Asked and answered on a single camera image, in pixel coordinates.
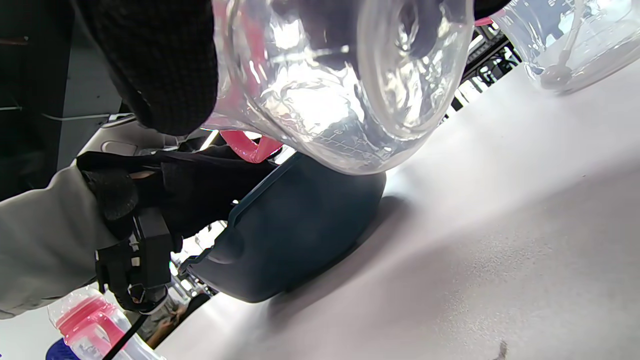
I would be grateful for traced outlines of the person's left hand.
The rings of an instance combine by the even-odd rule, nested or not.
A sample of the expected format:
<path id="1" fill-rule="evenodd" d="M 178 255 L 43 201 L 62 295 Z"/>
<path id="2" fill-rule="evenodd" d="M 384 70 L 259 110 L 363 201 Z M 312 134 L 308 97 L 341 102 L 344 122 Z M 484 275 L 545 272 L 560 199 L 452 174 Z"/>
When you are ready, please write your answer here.
<path id="1" fill-rule="evenodd" d="M 158 208 L 175 237 L 192 237 L 228 219 L 233 202 L 278 167 L 269 160 L 247 162 L 227 145 L 139 156 L 85 152 L 75 164 L 117 240 L 132 233 L 133 215 L 144 208 Z"/>

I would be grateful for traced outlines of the person's right hand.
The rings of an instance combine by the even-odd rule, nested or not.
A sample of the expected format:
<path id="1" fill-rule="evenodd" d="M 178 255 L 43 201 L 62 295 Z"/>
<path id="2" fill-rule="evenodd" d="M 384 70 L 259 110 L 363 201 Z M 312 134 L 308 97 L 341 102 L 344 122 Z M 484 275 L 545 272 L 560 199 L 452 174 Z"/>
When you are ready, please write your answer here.
<path id="1" fill-rule="evenodd" d="M 73 0 L 122 101 L 145 127 L 187 136 L 218 95 L 209 0 Z"/>

